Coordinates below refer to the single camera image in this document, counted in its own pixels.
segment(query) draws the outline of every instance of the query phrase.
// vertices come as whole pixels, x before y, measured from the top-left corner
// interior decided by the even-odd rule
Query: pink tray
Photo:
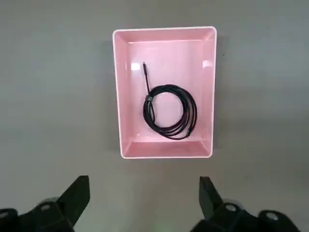
[[[113,33],[120,150],[123,158],[208,158],[212,155],[217,31],[214,27],[128,29]],[[174,84],[191,93],[197,124],[190,137],[174,141],[152,131],[143,118],[147,87]],[[156,124],[182,115],[178,98],[155,97]]]

